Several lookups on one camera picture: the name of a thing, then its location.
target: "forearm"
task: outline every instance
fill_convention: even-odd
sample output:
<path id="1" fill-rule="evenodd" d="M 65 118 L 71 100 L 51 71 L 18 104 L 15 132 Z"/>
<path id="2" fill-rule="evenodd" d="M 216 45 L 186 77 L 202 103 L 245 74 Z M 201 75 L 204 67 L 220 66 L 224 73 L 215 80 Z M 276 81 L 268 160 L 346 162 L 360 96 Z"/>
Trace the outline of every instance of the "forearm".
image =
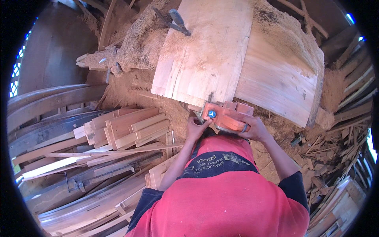
<path id="1" fill-rule="evenodd" d="M 194 141 L 186 140 L 175 161 L 167 169 L 158 190 L 166 191 L 175 182 L 176 178 L 183 173 L 184 167 L 190 160 L 194 145 Z"/>
<path id="2" fill-rule="evenodd" d="M 283 151 L 271 135 L 262 141 L 262 144 L 270 154 L 280 180 L 290 177 L 299 171 L 293 160 Z"/>

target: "hand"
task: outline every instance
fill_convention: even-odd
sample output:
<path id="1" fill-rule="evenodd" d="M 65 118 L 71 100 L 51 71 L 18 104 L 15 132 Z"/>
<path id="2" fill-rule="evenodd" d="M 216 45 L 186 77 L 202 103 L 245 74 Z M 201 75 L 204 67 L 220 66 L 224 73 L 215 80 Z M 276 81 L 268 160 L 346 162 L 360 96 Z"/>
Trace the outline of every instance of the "hand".
<path id="1" fill-rule="evenodd" d="M 238 135 L 243 138 L 247 138 L 261 143 L 267 141 L 271 137 L 271 134 L 267 131 L 265 125 L 259 117 L 243 118 L 242 122 L 251 126 L 248 132 L 239 133 Z"/>
<path id="2" fill-rule="evenodd" d="M 189 114 L 187 123 L 187 138 L 186 141 L 195 143 L 207 129 L 207 127 L 213 122 L 212 119 L 208 119 L 203 125 L 198 125 L 196 115 L 192 112 Z"/>

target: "person's left hand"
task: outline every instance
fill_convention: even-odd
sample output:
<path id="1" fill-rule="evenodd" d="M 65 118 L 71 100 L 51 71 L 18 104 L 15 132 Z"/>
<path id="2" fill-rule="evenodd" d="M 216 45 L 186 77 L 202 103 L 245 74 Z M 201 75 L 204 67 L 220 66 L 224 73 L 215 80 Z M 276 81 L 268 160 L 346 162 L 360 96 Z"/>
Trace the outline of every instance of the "person's left hand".
<path id="1" fill-rule="evenodd" d="M 212 119 L 208 119 L 203 123 L 203 125 L 198 125 L 195 122 L 198 122 L 195 114 L 190 114 L 188 117 L 187 123 L 187 138 L 186 141 L 195 143 L 207 129 L 207 127 L 213 122 Z"/>

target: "red shirt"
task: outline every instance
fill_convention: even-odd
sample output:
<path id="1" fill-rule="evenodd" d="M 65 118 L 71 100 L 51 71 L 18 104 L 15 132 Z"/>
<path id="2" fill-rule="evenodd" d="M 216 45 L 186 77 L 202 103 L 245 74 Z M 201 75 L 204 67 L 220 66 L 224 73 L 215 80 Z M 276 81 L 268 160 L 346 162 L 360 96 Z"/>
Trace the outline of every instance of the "red shirt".
<path id="1" fill-rule="evenodd" d="M 213 136 L 165 192 L 144 190 L 126 236 L 304 236 L 308 224 L 300 172 L 276 186 L 246 140 Z"/>

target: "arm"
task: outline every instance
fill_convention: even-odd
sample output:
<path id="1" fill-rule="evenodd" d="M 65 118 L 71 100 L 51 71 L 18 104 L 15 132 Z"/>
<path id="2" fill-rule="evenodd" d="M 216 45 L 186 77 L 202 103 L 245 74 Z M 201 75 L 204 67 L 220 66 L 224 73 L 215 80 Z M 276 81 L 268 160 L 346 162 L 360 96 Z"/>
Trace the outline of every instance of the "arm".
<path id="1" fill-rule="evenodd" d="M 158 190 L 166 191 L 175 182 L 176 178 L 183 173 L 185 165 L 190 160 L 194 145 L 201 137 L 205 129 L 213 122 L 212 119 L 208 119 L 203 125 L 198 125 L 195 123 L 196 121 L 196 115 L 191 112 L 188 117 L 187 138 L 184 146 L 175 161 L 167 169 Z"/>
<path id="2" fill-rule="evenodd" d="M 239 135 L 243 138 L 259 141 L 265 146 L 273 160 L 280 180 L 290 177 L 299 171 L 293 160 L 281 149 L 271 134 L 266 130 L 266 127 L 259 117 L 245 118 L 242 121 L 250 125 L 251 128 L 248 132 L 240 133 Z"/>

